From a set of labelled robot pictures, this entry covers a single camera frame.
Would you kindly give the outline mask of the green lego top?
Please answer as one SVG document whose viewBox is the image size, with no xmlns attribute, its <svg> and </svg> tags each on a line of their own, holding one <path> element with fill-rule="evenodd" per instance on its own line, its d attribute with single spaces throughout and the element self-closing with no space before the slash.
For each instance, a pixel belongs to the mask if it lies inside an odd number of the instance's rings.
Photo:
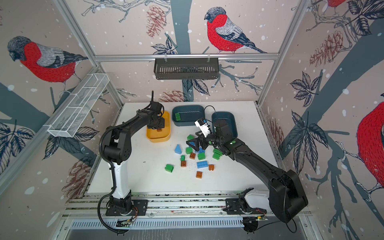
<svg viewBox="0 0 384 240">
<path fill-rule="evenodd" d="M 188 141 L 189 141 L 189 140 L 193 140 L 194 138 L 195 138 L 194 135 L 188 135 L 187 140 L 188 140 Z"/>
</svg>

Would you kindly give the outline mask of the light blue sloped lego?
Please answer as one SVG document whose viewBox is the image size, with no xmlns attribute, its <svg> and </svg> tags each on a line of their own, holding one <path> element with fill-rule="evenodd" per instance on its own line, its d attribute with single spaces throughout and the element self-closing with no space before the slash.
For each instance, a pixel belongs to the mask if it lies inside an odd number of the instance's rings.
<svg viewBox="0 0 384 240">
<path fill-rule="evenodd" d="M 176 148 L 175 148 L 175 153 L 176 153 L 176 154 L 179 154 L 179 155 L 182 154 L 182 149 L 181 149 L 180 145 L 177 145 L 177 146 L 176 146 Z"/>
</svg>

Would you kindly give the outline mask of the long green lego brick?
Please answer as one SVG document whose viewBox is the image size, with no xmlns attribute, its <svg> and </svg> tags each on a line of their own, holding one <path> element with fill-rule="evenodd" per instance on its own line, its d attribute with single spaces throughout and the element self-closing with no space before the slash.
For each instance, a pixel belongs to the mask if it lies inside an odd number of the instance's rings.
<svg viewBox="0 0 384 240">
<path fill-rule="evenodd" d="M 180 122 L 181 121 L 181 115 L 180 113 L 175 113 L 175 119 L 177 122 Z"/>
</svg>

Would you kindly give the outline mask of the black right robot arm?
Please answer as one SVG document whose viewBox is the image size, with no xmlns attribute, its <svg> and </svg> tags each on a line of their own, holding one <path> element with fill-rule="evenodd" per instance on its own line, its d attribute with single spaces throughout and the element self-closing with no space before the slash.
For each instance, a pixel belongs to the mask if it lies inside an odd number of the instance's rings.
<svg viewBox="0 0 384 240">
<path fill-rule="evenodd" d="M 298 174 L 292 170 L 286 172 L 254 153 L 243 141 L 232 135 L 225 120 L 213 122 L 213 132 L 205 119 L 195 121 L 195 125 L 200 131 L 196 133 L 196 138 L 187 141 L 187 145 L 196 151 L 213 146 L 249 169 L 268 187 L 269 207 L 281 222 L 289 223 L 308 205 Z"/>
</svg>

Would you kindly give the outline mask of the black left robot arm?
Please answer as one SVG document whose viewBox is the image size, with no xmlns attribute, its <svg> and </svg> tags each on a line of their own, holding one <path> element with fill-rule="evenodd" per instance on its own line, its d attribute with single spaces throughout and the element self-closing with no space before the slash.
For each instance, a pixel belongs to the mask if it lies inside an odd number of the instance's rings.
<svg viewBox="0 0 384 240">
<path fill-rule="evenodd" d="M 99 153 L 110 165 L 113 186 L 108 194 L 107 215 L 128 215 L 134 209 L 132 191 L 128 185 L 129 173 L 124 163 L 132 153 L 132 136 L 143 127 L 157 130 L 165 127 L 164 106 L 151 101 L 136 115 L 120 125 L 108 127 L 101 137 Z"/>
</svg>

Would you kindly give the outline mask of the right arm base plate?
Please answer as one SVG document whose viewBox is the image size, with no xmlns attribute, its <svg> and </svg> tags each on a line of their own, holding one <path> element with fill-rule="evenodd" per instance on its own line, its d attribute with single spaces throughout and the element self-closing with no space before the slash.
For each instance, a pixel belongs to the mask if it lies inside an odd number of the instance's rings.
<svg viewBox="0 0 384 240">
<path fill-rule="evenodd" d="M 267 210 L 260 208 L 251 208 L 245 199 L 225 199 L 226 207 L 223 209 L 228 215 L 265 215 Z"/>
</svg>

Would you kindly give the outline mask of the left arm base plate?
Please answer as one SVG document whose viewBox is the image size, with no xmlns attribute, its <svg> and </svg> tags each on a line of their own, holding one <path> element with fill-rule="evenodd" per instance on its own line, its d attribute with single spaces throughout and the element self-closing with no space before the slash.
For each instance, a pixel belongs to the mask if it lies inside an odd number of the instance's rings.
<svg viewBox="0 0 384 240">
<path fill-rule="evenodd" d="M 107 203 L 106 216 L 145 216 L 147 211 L 147 200 L 123 200 L 112 198 Z"/>
</svg>

